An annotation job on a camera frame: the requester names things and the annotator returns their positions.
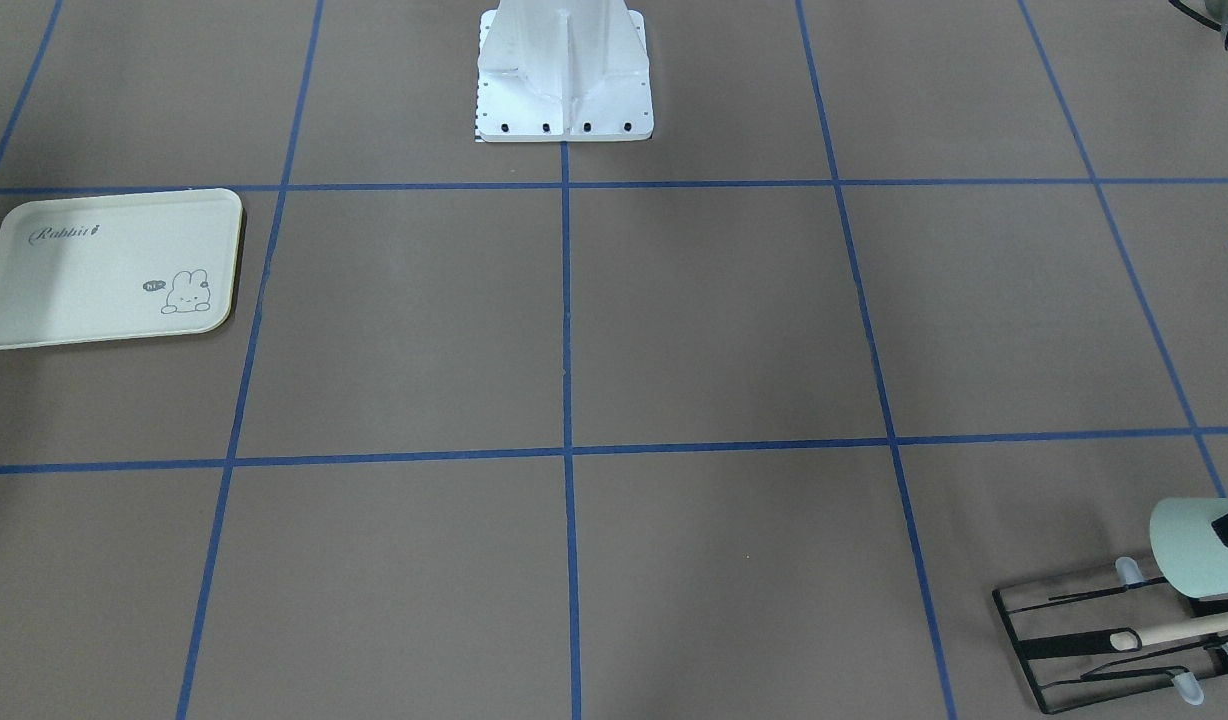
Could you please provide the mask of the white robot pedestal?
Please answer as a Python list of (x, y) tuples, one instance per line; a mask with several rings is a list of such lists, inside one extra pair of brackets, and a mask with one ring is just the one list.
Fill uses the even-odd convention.
[(478, 29), (478, 143), (655, 135), (650, 38), (626, 2), (500, 1)]

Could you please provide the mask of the pale green cup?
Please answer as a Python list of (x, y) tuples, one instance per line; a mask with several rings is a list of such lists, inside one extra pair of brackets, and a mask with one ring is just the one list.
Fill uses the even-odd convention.
[(1228, 498), (1164, 498), (1149, 516), (1149, 547), (1167, 582), (1190, 598), (1228, 593), (1228, 544), (1214, 530)]

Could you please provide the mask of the cream rabbit tray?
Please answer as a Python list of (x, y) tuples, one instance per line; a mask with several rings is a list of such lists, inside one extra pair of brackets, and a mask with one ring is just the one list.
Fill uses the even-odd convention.
[(222, 188), (25, 202), (0, 227), (0, 350), (219, 328), (243, 224)]

